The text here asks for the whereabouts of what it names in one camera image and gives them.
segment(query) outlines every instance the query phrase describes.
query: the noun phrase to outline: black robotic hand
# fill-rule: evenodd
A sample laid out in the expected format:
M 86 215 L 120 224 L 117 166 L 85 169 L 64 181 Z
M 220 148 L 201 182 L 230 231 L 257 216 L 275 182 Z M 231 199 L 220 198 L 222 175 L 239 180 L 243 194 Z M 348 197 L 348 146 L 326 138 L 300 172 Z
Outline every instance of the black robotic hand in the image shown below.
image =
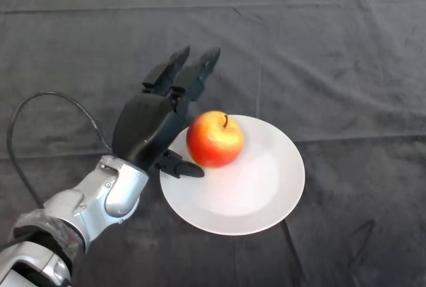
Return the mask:
M 220 56 L 219 48 L 212 49 L 195 64 L 183 67 L 189 52 L 187 47 L 156 66 L 142 83 L 142 93 L 124 106 L 112 139 L 117 157 L 143 170 L 155 167 L 176 178 L 204 176 L 199 166 L 168 149 L 185 124 L 189 102 L 202 94 Z

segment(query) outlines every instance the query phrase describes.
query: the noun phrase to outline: robot forearm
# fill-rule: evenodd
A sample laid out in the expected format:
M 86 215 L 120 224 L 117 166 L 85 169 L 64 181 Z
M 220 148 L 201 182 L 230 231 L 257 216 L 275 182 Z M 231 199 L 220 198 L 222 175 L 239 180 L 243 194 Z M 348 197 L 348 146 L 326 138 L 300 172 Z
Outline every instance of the robot forearm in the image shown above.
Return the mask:
M 0 253 L 0 287 L 70 286 L 73 265 L 106 227 L 133 214 L 147 180 L 143 170 L 103 156 L 79 185 L 18 219 L 11 236 L 33 234 Z

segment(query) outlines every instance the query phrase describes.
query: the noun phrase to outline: silver robotic arm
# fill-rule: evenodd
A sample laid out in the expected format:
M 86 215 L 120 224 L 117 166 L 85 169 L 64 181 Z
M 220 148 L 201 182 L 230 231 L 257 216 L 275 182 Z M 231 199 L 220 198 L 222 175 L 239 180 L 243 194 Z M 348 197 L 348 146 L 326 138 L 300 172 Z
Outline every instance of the silver robotic arm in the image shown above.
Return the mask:
M 202 94 L 220 50 L 203 54 L 184 66 L 189 47 L 156 66 L 142 83 L 141 94 L 124 106 L 109 148 L 94 119 L 70 97 L 53 91 L 36 93 L 13 113 L 7 148 L 11 160 L 35 198 L 39 209 L 21 215 L 11 231 L 13 246 L 0 252 L 0 287 L 68 287 L 73 267 L 91 242 L 108 226 L 121 224 L 135 211 L 148 181 L 146 171 L 156 168 L 179 178 L 204 176 L 197 165 L 168 150 L 186 122 L 188 104 Z M 41 95 L 56 95 L 74 103 L 88 116 L 113 156 L 103 156 L 97 167 L 73 189 L 64 190 L 43 204 L 17 163 L 11 135 L 23 105 Z
M 147 180 L 143 170 L 103 156 L 79 185 L 19 218 L 11 236 L 34 235 L 0 253 L 0 287 L 70 286 L 73 266 L 102 231 L 133 214 Z

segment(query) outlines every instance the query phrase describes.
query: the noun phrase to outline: white plate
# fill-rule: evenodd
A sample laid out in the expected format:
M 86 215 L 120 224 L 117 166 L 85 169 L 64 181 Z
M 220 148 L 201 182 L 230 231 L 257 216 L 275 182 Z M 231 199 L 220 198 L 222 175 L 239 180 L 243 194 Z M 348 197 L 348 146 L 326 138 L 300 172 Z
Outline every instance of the white plate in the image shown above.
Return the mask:
M 160 172 L 162 191 L 174 211 L 202 230 L 244 235 L 265 230 L 296 207 L 305 185 L 303 160 L 293 142 L 260 119 L 232 115 L 245 144 L 222 168 L 204 168 L 203 178 L 177 179 Z M 182 131 L 170 149 L 192 161 Z

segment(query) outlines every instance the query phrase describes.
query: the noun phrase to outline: silver casing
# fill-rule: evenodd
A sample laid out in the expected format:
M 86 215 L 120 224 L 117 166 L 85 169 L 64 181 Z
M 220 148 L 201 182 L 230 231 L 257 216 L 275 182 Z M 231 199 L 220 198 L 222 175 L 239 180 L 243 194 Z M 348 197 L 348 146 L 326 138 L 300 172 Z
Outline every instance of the silver casing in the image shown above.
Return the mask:
M 79 185 L 49 199 L 45 213 L 77 230 L 86 252 L 106 227 L 121 224 L 133 214 L 147 181 L 143 170 L 125 160 L 103 156 Z
M 22 242 L 0 253 L 1 287 L 34 286 L 12 270 L 12 267 L 19 262 L 29 265 L 48 278 L 55 286 L 60 286 L 65 279 L 71 281 L 67 266 L 53 251 L 33 242 Z

